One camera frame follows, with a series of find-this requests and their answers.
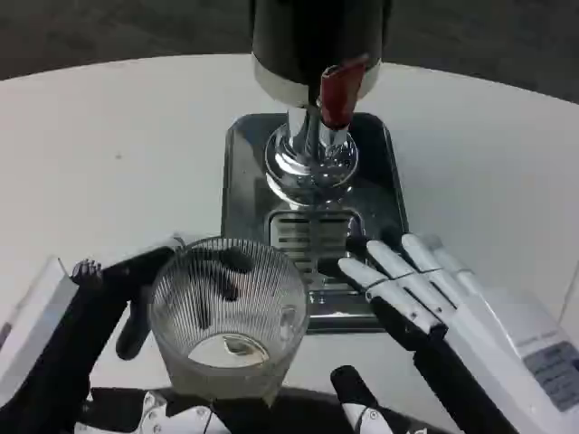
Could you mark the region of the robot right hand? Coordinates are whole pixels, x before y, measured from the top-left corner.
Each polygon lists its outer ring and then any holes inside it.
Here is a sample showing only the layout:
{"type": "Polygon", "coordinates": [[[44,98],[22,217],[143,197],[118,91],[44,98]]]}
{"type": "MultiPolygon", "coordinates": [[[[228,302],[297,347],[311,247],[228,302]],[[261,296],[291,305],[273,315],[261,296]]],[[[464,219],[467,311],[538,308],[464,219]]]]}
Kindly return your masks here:
{"type": "Polygon", "coordinates": [[[527,292],[489,288],[440,239],[351,237],[320,270],[378,324],[465,433],[575,433],[578,349],[527,292]]]}

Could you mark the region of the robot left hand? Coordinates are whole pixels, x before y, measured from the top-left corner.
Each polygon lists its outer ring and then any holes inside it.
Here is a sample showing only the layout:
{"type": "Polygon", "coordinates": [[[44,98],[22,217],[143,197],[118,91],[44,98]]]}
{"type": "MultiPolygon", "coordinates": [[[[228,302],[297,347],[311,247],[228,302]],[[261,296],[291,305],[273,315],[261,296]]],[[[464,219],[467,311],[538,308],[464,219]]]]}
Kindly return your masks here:
{"type": "Polygon", "coordinates": [[[67,270],[51,258],[1,330],[4,433],[224,433],[206,403],[169,389],[94,388],[90,374],[115,329],[118,356],[145,342],[147,292],[185,241],[172,237],[108,266],[67,270]]]}

